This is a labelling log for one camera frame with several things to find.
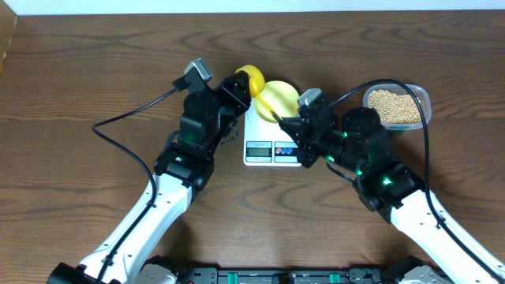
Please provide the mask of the yellow measuring scoop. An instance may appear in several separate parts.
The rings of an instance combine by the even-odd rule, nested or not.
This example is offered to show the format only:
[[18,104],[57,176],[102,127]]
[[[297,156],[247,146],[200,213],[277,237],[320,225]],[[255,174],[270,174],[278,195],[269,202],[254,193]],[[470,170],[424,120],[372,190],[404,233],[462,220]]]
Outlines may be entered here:
[[267,110],[276,122],[279,121],[279,116],[272,110],[271,106],[260,96],[260,93],[265,89],[265,79],[262,72],[254,65],[243,65],[235,71],[235,73],[245,72],[249,78],[249,92],[253,99],[258,101],[260,105]]

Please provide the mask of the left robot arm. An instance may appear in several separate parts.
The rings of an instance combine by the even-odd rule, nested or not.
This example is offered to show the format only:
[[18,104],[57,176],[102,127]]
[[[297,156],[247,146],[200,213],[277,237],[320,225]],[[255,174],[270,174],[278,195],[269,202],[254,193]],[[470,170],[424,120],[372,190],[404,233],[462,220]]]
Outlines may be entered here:
[[111,235],[75,267],[60,263],[49,283],[135,283],[148,257],[172,223],[191,205],[214,171],[214,155],[265,88],[263,74],[245,65],[208,86],[212,75],[191,67],[173,82],[173,92],[188,91],[179,130],[171,133],[146,170],[143,195]]

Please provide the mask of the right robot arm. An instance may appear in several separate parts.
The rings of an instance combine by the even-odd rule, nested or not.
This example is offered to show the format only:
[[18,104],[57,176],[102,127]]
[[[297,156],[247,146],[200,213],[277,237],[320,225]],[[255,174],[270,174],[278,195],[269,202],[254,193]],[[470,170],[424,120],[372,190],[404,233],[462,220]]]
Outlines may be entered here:
[[455,283],[502,283],[504,265],[480,245],[438,201],[428,178],[391,156],[379,114],[368,107],[346,112],[342,127],[321,103],[303,104],[294,118],[277,117],[309,168],[325,158],[331,168],[353,171],[359,200],[416,242]]

